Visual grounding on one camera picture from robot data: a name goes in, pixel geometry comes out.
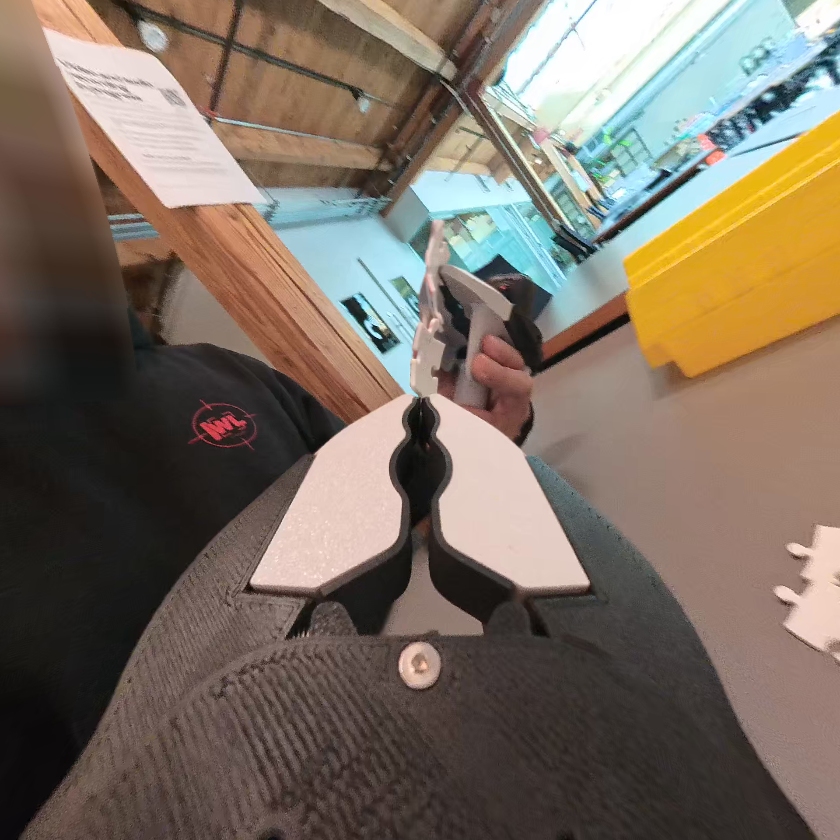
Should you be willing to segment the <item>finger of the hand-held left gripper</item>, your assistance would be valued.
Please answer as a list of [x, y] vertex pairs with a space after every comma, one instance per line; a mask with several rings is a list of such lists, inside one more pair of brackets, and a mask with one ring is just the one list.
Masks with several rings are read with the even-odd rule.
[[438, 291], [443, 302], [443, 369], [455, 377], [457, 404], [487, 408], [489, 388], [473, 375], [473, 363], [485, 337], [491, 335], [512, 344], [508, 321], [512, 303], [496, 288], [455, 266], [438, 272]]

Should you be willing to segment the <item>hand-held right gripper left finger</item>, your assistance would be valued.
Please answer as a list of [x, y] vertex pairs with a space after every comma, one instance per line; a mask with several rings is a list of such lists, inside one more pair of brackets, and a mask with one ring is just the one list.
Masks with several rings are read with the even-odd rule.
[[267, 543], [249, 587], [336, 602], [378, 634], [412, 574], [411, 503], [398, 475], [417, 401], [408, 395], [320, 448]]

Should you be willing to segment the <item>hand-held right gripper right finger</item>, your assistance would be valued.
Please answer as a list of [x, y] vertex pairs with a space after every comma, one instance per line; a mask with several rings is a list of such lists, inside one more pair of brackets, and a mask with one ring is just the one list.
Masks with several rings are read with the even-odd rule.
[[587, 595], [592, 583], [527, 457], [440, 395], [423, 400], [428, 569], [435, 589], [476, 620], [504, 603]]

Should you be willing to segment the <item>pile of white puzzle pieces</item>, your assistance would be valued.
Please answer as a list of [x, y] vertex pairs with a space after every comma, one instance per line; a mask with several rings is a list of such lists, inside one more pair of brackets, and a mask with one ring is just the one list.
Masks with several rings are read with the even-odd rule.
[[803, 644], [839, 662], [839, 528], [816, 526], [809, 546], [789, 542], [790, 556], [800, 561], [802, 588], [783, 585], [775, 597], [789, 607], [784, 629]]

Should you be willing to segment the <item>person's left hand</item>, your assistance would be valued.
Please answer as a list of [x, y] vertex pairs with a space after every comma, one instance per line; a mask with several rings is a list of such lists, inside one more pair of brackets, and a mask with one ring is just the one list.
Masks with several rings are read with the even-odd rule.
[[532, 430], [533, 381], [521, 354], [504, 340], [487, 335], [471, 370], [488, 389], [488, 397], [485, 408], [466, 410], [522, 446]]

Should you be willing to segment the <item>white double door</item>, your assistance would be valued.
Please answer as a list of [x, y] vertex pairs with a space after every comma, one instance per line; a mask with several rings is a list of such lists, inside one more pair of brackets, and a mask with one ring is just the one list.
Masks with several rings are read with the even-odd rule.
[[419, 315], [407, 268], [372, 256], [352, 258], [336, 301], [351, 326], [383, 362], [411, 355]]

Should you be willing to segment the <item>person's black hoodie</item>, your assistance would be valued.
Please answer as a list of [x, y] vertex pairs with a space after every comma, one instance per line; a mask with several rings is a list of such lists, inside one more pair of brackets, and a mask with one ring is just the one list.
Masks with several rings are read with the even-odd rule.
[[2, 838], [65, 777], [200, 550], [344, 427], [267, 364], [128, 319], [119, 395], [2, 407]]

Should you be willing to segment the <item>yellow plastic bin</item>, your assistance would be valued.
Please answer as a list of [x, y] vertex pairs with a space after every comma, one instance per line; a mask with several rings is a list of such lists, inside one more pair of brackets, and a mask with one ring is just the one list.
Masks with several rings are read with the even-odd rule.
[[624, 260], [646, 362], [695, 377], [839, 313], [836, 112]]

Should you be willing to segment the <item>office desks and chairs row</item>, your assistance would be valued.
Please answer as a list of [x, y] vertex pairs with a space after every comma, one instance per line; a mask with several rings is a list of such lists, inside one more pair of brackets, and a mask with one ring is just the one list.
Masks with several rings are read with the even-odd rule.
[[829, 18], [817, 35], [760, 32], [741, 17], [694, 37], [580, 148], [604, 194], [595, 202], [601, 226], [581, 236], [605, 244], [654, 194], [789, 109], [814, 79], [837, 85], [838, 17]]

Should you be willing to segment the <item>white paper notice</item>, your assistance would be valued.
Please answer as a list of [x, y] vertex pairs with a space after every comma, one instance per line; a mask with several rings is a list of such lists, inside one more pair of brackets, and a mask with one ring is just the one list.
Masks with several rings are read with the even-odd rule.
[[264, 202], [157, 58], [48, 28], [45, 37], [69, 90], [164, 207]]

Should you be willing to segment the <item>wooden post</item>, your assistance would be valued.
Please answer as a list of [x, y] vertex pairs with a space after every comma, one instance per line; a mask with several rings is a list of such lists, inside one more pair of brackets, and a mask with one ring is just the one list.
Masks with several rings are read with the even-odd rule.
[[[87, 2], [33, 6], [44, 30], [122, 47]], [[273, 366], [348, 422], [404, 395], [258, 205], [163, 206], [71, 91], [70, 96], [91, 158]]]

